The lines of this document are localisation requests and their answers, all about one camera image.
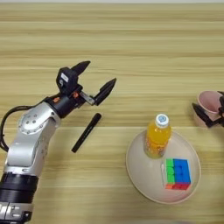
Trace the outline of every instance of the robotic arm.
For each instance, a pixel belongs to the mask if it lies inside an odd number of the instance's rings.
[[[95,97],[82,91],[79,75],[90,61],[59,70],[59,93],[46,97],[34,107],[19,106],[9,111],[0,127],[0,147],[8,151],[0,181],[0,223],[23,224],[32,218],[34,193],[37,190],[47,148],[60,120],[85,102],[100,105],[110,94],[116,79],[107,82]],[[19,120],[17,136],[10,147],[4,141],[4,123],[12,112],[26,110]]]

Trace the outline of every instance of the rubik's cube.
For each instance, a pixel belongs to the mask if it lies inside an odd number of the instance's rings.
[[[164,185],[166,189],[187,190],[191,184],[186,159],[167,158],[164,161]]]

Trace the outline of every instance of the black marker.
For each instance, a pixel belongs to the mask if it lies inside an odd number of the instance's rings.
[[[72,152],[76,152],[81,147],[82,143],[85,141],[85,139],[87,138],[88,134],[92,131],[92,129],[94,128],[94,126],[101,120],[101,118],[102,118],[102,115],[99,114],[99,113],[96,113],[94,115],[92,121],[86,127],[86,129],[84,130],[84,132],[81,134],[79,140],[77,141],[77,143],[72,148]]]

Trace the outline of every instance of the orange liquid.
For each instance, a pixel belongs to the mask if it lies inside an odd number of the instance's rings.
[[[171,135],[170,125],[165,129],[160,129],[154,122],[150,123],[146,136],[146,153],[151,158],[161,158],[165,154],[165,147]]]

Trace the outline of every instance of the bottle label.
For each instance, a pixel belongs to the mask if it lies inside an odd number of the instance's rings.
[[[166,144],[158,144],[152,142],[147,138],[146,144],[150,154],[163,156],[165,153],[165,147],[167,146],[168,142]]]

